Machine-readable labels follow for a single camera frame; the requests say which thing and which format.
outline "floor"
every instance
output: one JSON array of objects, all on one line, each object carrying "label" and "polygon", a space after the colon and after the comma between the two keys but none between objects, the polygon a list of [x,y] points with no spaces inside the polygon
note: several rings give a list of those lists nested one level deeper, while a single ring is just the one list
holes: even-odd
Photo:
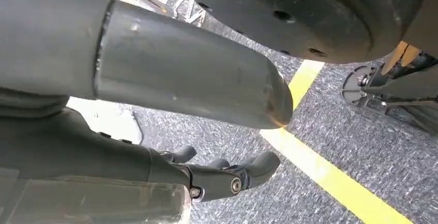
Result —
[{"label": "floor", "polygon": [[[264,54],[287,81],[303,63],[250,41],[209,15],[203,28]],[[339,88],[357,66],[325,64],[287,131],[411,222],[438,223],[436,138],[345,104]],[[192,145],[198,151],[193,163],[206,164],[218,157],[238,163],[275,150],[259,130],[136,106],[131,110],[142,130],[143,146],[175,150]],[[194,204],[191,223],[362,222],[286,157],[281,155],[281,161],[275,176],[259,188],[230,199]]]}]

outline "bolt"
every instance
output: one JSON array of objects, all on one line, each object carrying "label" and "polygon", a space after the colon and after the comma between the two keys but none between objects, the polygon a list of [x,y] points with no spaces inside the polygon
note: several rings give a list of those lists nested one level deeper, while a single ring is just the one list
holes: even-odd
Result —
[{"label": "bolt", "polygon": [[360,87],[366,86],[368,83],[368,75],[364,74],[356,78],[357,85]]},{"label": "bolt", "polygon": [[201,195],[201,190],[197,188],[191,188],[190,189],[190,196],[193,198],[199,197]]},{"label": "bolt", "polygon": [[120,139],[120,141],[123,141],[126,144],[132,144],[132,141],[130,140]]},{"label": "bolt", "polygon": [[238,194],[241,189],[242,189],[242,182],[240,182],[239,178],[234,178],[231,181],[231,192],[233,194]]},{"label": "bolt", "polygon": [[107,133],[99,132],[99,134],[100,134],[101,136],[103,136],[103,137],[111,138],[111,135],[109,135],[109,134],[107,134]]}]

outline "yellow floor stripe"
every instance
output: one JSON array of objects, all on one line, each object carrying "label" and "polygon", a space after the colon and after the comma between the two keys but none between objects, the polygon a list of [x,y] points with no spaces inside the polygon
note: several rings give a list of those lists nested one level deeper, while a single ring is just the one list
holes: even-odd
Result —
[{"label": "yellow floor stripe", "polygon": [[[324,63],[305,60],[289,84],[295,109]],[[261,130],[276,150],[365,223],[411,223],[285,129]]]}]

